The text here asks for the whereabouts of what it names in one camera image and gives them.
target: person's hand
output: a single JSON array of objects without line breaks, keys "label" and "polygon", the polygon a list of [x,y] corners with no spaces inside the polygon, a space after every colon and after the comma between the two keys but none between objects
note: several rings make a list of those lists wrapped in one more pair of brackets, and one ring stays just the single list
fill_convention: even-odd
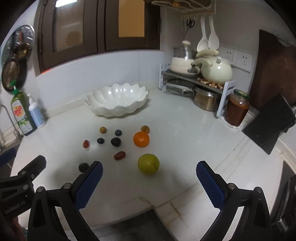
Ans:
[{"label": "person's hand", "polygon": [[24,232],[22,231],[22,227],[18,223],[18,217],[15,217],[12,220],[9,220],[8,224],[20,241],[26,241]]}]

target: window pane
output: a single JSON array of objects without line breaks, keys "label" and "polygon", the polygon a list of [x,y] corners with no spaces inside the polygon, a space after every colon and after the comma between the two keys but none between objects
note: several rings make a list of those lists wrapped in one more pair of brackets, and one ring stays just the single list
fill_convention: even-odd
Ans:
[{"label": "window pane", "polygon": [[84,0],[57,0],[53,20],[53,51],[83,43]]},{"label": "window pane", "polygon": [[143,0],[119,0],[118,35],[120,38],[145,37]]}]

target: bowl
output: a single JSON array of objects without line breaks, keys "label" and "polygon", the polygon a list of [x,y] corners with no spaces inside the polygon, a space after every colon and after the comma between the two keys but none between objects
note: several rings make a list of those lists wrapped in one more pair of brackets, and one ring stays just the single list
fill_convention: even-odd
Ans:
[{"label": "bowl", "polygon": [[138,84],[113,84],[111,87],[95,90],[92,95],[87,96],[85,103],[96,115],[119,117],[142,107],[148,93],[145,86],[139,87]]}]

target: window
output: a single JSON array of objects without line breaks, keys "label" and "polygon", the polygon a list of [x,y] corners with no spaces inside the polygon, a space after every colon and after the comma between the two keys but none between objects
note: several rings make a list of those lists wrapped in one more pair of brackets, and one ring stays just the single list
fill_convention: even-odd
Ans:
[{"label": "window", "polygon": [[160,48],[160,7],[144,0],[44,0],[41,4],[41,71],[105,51]]}]

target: shelf rack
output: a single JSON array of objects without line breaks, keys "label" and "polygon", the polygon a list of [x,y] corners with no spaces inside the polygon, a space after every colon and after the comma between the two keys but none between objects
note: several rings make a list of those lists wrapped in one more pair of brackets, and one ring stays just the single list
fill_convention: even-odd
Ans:
[{"label": "shelf rack", "polygon": [[214,88],[211,86],[208,86],[206,84],[201,83],[200,81],[198,81],[196,79],[196,77],[188,77],[188,76],[184,76],[178,73],[174,73],[170,70],[170,64],[161,64],[160,65],[160,70],[159,70],[159,83],[158,83],[158,87],[159,89],[165,91],[166,90],[166,81],[165,76],[170,76],[173,78],[178,78],[178,79],[182,79],[188,82],[191,82],[193,84],[199,85],[199,86],[203,86],[209,90],[212,90],[214,92],[217,92],[221,95],[221,100],[220,100],[220,104],[218,107],[218,111],[216,113],[216,117],[220,118],[225,110],[225,102],[226,102],[226,98],[227,96],[231,95],[233,93],[233,90],[236,86],[236,82],[235,81],[227,81],[224,84],[224,88],[223,89],[219,89],[219,88]]},{"label": "shelf rack", "polygon": [[197,14],[216,14],[216,1],[217,0],[152,0],[151,3],[179,11],[182,13],[182,17],[189,17]]}]

